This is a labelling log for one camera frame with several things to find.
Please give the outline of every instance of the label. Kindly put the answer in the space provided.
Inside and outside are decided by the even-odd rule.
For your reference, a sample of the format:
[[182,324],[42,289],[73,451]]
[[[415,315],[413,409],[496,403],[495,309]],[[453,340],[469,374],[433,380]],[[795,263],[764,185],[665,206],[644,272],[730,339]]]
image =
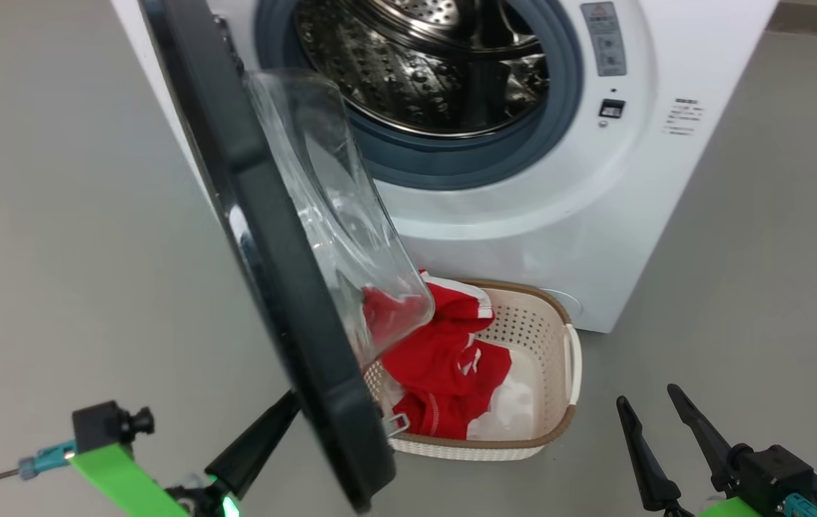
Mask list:
[[625,75],[625,46],[612,2],[582,4],[582,14],[593,42],[598,75]]
[[677,136],[693,136],[705,114],[697,98],[674,98],[661,132]]

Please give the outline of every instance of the white washing machine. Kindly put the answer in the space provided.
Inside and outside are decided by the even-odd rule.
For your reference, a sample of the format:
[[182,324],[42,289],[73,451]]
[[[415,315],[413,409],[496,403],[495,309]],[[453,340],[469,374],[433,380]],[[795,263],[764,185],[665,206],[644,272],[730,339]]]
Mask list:
[[[538,286],[601,332],[776,2],[208,0],[240,69],[340,85],[419,268]],[[193,166],[139,6],[113,4]]]

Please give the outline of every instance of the laundry basket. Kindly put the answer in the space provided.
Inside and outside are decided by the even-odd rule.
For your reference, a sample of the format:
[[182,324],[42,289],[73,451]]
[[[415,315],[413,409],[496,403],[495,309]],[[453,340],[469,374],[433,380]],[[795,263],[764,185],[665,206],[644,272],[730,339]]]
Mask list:
[[[517,350],[533,359],[537,390],[532,439],[491,442],[477,439],[444,439],[402,433],[390,438],[396,451],[448,460],[511,461],[540,452],[559,438],[570,425],[578,404],[582,382],[582,350],[578,332],[565,307],[540,289],[501,281],[459,279],[475,285],[491,298],[495,321],[477,335],[489,343]],[[365,382],[375,399],[386,396],[388,379],[380,361],[365,373]]]

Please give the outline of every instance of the floor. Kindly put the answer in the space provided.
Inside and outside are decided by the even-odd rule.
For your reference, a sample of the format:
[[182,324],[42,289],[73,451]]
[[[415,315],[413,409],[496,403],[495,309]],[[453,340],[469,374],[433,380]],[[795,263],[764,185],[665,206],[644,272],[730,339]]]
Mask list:
[[[172,484],[286,383],[111,9],[43,6],[0,0],[0,471],[116,399],[153,408],[137,460]],[[375,515],[642,515],[623,393],[697,511],[713,490],[667,383],[729,441],[817,469],[816,37],[764,37],[618,327],[583,341],[559,441],[510,464],[399,455]],[[350,515],[303,420],[242,508]],[[119,514],[67,469],[0,482],[0,515],[74,510]]]

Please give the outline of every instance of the washing machine door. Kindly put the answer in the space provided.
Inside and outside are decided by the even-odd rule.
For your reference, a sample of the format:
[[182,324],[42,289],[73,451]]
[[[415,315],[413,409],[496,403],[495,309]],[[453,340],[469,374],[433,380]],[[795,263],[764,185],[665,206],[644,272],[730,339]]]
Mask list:
[[363,171],[337,89],[242,78],[204,0],[143,0],[185,137],[304,415],[357,511],[395,477],[366,367],[434,302]]

